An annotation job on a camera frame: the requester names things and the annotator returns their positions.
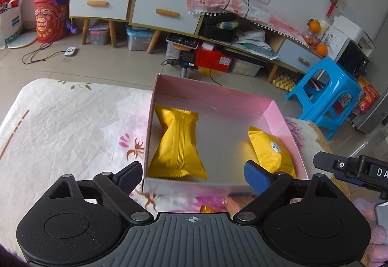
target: wooden cabinet leg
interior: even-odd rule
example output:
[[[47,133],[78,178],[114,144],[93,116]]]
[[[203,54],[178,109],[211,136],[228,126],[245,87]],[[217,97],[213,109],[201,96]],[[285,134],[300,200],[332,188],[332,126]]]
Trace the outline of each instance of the wooden cabinet leg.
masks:
[[[160,33],[161,31],[160,30],[155,30],[155,33],[154,33],[154,36],[152,36],[152,39],[148,45],[148,48],[147,48],[147,54],[150,54],[152,53],[152,50],[154,49],[155,47],[155,44],[156,42],[158,41],[158,38],[160,36]]]
[[[274,66],[272,67],[271,72],[268,75],[268,82],[269,83],[272,83],[278,68],[279,68],[279,65],[277,65],[277,64],[274,64]]]
[[[86,38],[87,38],[88,32],[89,32],[89,23],[90,23],[89,19],[85,19],[83,22],[82,41],[81,41],[82,45],[85,45],[85,43],[86,43]]]
[[[109,23],[109,32],[111,34],[112,47],[117,48],[116,29],[114,27],[114,21],[109,20],[108,23]]]

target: crosshair symbol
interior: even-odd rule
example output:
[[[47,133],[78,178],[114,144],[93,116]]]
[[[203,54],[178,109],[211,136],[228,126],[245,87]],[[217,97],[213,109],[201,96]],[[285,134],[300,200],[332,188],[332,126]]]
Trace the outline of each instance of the crosshair symbol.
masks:
[[[191,223],[195,223],[195,222],[197,222],[200,219],[198,219],[197,217],[192,216],[192,217],[190,217],[190,218],[188,218],[186,220],[189,220]]]

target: white shopping bag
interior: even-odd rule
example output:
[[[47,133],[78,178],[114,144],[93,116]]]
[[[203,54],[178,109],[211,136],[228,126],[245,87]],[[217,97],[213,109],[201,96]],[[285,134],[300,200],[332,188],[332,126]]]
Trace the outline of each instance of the white shopping bag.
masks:
[[[10,0],[7,9],[0,13],[0,49],[4,48],[22,31],[20,7],[23,0],[18,0],[17,7],[12,8],[11,3],[17,0]]]

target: wooden drawer handle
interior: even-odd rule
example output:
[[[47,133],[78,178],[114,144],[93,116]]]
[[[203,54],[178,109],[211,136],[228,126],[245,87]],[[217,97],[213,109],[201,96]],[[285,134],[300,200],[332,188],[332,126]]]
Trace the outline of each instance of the wooden drawer handle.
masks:
[[[164,10],[164,9],[156,9],[156,13],[162,16],[171,16],[176,18],[179,15],[179,12]]]
[[[107,1],[88,0],[88,2],[86,4],[88,6],[92,6],[92,7],[106,7],[108,2]]]
[[[299,61],[301,64],[304,64],[304,65],[307,66],[307,67],[310,66],[310,63],[309,63],[307,60],[304,60],[302,57],[298,57],[298,61]]]

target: orange fruit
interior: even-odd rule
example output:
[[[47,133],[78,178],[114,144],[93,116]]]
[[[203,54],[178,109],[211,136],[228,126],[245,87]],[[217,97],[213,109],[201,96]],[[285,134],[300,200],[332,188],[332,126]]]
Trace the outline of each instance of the orange fruit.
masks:
[[[319,44],[315,48],[316,52],[318,53],[319,56],[326,57],[327,54],[329,53],[329,50],[325,44]]]
[[[311,30],[313,33],[319,33],[321,30],[321,24],[319,23],[318,20],[313,20],[310,19],[307,23],[308,28]]]

